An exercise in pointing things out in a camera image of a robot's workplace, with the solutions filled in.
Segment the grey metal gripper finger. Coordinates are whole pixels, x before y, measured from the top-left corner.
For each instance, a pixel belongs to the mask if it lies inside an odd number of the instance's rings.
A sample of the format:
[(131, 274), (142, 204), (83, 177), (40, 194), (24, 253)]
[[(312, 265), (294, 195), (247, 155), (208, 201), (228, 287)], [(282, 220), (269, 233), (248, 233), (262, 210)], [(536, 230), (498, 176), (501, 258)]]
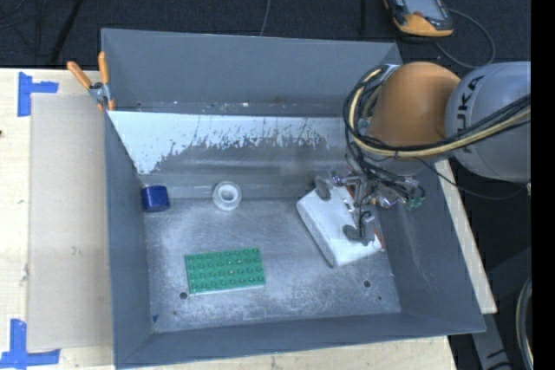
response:
[(330, 200), (331, 192), (338, 187), (346, 186), (344, 178), (338, 175), (317, 175), (314, 178), (315, 191), (322, 200)]
[(375, 217), (371, 214), (362, 214), (354, 225), (343, 226), (343, 234), (354, 243), (368, 246), (375, 241)]

